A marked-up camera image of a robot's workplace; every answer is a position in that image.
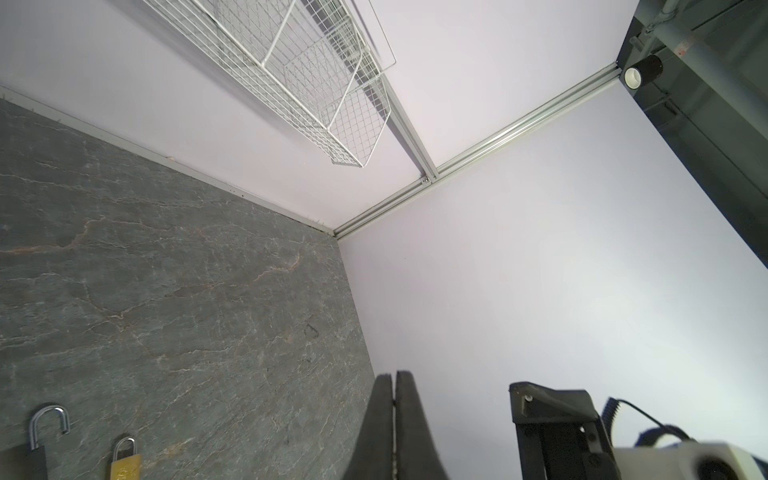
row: wire basket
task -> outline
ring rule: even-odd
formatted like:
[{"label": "wire basket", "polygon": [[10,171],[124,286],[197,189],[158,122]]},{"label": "wire basket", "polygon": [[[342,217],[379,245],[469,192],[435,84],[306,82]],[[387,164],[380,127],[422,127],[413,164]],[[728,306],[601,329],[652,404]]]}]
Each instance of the wire basket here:
[{"label": "wire basket", "polygon": [[342,0],[144,1],[334,164],[368,163],[391,108]]}]

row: brass padlock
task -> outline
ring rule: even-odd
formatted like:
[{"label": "brass padlock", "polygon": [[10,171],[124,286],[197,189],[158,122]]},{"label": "brass padlock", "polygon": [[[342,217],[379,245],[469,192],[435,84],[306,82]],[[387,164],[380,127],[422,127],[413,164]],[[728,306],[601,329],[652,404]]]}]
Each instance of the brass padlock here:
[{"label": "brass padlock", "polygon": [[[131,455],[118,460],[118,450],[124,442],[130,442]],[[139,480],[139,468],[141,467],[141,455],[136,446],[136,439],[125,437],[114,446],[112,452],[112,466],[110,467],[109,480]]]}]

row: white wire basket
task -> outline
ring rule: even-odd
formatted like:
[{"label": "white wire basket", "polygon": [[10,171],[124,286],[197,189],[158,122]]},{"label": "white wire basket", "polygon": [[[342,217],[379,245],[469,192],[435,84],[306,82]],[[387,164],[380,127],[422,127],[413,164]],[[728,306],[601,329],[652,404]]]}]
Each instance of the white wire basket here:
[{"label": "white wire basket", "polygon": [[144,0],[323,149],[364,167],[391,111],[343,0]]}]

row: metal shackle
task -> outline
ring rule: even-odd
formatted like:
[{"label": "metal shackle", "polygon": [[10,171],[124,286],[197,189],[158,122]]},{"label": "metal shackle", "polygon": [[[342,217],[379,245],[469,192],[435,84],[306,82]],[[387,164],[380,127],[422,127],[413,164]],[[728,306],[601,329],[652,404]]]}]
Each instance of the metal shackle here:
[{"label": "metal shackle", "polygon": [[61,433],[64,433],[64,434],[69,433],[69,414],[67,413],[67,409],[61,405],[45,406],[39,409],[37,412],[35,412],[31,420],[29,421],[29,449],[30,450],[36,450],[40,446],[40,443],[38,440],[38,420],[40,419],[40,417],[45,415],[45,413],[50,412],[51,410],[55,410],[56,412],[58,412],[58,416],[61,417]]},{"label": "metal shackle", "polygon": [[114,451],[112,452],[112,462],[116,462],[118,460],[118,450],[120,450],[120,445],[123,445],[124,442],[130,442],[131,443],[131,456],[136,455],[139,453],[139,449],[136,446],[136,439],[133,437],[123,437],[120,439],[120,441],[114,446]]}]

